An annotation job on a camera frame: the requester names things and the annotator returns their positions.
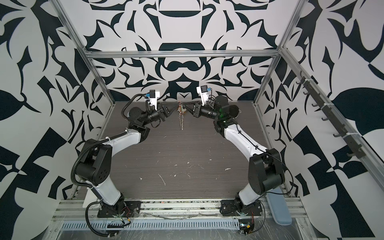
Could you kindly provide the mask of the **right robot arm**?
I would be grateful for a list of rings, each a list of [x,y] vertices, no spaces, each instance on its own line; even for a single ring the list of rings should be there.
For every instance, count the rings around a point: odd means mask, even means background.
[[[239,125],[237,117],[241,110],[231,105],[227,97],[218,96],[207,101],[181,103],[195,118],[214,120],[217,133],[231,142],[249,162],[248,184],[238,192],[235,201],[240,210],[256,202],[270,190],[285,182],[285,172],[276,149],[267,149],[252,139]]]

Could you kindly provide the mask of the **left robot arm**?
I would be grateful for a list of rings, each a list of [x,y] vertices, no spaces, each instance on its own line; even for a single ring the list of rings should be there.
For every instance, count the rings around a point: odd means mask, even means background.
[[[137,145],[147,139],[153,122],[164,122],[177,109],[177,104],[146,103],[146,109],[134,107],[127,111],[122,109],[122,116],[129,126],[122,133],[96,141],[86,141],[71,170],[74,185],[86,187],[98,199],[96,203],[104,206],[121,208],[124,195],[114,185],[110,174],[112,157],[120,151]]]

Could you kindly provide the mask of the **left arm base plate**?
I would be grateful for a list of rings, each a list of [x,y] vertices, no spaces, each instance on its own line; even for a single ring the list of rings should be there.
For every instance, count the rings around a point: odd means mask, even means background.
[[[114,206],[102,203],[102,207],[98,212],[98,218],[124,217],[131,218],[140,213],[141,201],[120,201]]]

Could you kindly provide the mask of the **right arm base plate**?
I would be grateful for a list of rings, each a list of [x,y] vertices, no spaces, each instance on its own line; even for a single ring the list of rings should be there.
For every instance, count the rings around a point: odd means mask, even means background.
[[[225,217],[231,216],[261,216],[263,211],[261,203],[256,201],[250,205],[244,205],[241,200],[221,200],[220,213]]]

